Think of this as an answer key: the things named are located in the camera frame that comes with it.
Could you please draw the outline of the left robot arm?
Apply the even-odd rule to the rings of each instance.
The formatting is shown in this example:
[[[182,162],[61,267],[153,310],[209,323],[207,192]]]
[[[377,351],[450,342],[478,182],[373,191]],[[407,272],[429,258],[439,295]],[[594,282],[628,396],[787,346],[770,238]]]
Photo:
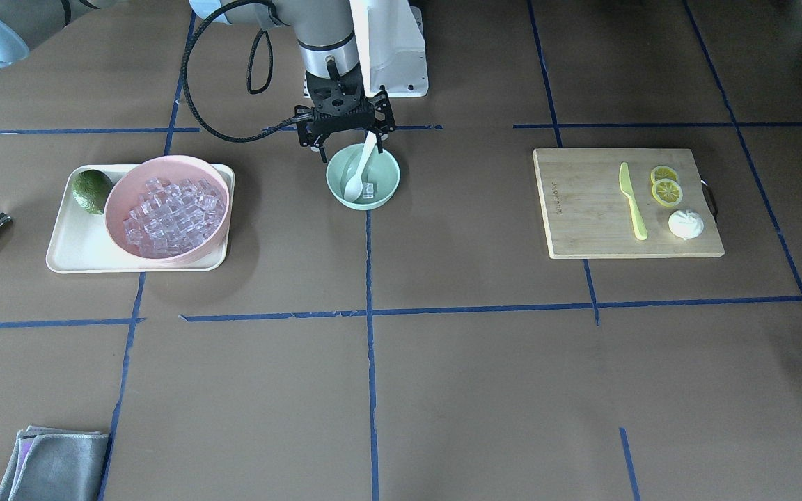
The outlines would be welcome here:
[[[373,134],[378,151],[383,150],[385,136],[395,130],[397,124],[385,90],[376,92],[375,96],[366,95],[350,2],[191,1],[190,4],[201,22],[184,49],[180,83],[191,114],[204,130],[230,143],[250,143],[281,128],[293,126],[300,146],[318,151],[325,161],[324,143],[331,134],[362,129]],[[280,26],[292,28],[303,59],[305,82],[312,104],[296,105],[292,116],[251,136],[230,136],[207,123],[191,97],[188,66],[192,49],[214,22],[259,26],[247,63],[247,92],[251,95],[265,92],[273,79],[270,72],[263,85],[259,88],[252,86],[258,45],[265,42],[268,57],[273,59],[273,45],[268,32]]]

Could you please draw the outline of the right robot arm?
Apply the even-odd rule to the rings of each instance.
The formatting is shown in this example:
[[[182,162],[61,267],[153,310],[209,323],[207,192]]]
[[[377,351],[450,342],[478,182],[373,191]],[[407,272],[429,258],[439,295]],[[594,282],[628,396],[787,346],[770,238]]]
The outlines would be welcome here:
[[[29,56],[71,22],[120,1],[0,1],[0,67]]]

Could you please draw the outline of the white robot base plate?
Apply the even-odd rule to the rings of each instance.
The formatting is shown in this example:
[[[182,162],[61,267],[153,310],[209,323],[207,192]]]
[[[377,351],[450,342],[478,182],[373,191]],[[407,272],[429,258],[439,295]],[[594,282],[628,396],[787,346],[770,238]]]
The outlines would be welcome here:
[[[368,97],[429,92],[421,12],[408,1],[350,1],[363,89]]]

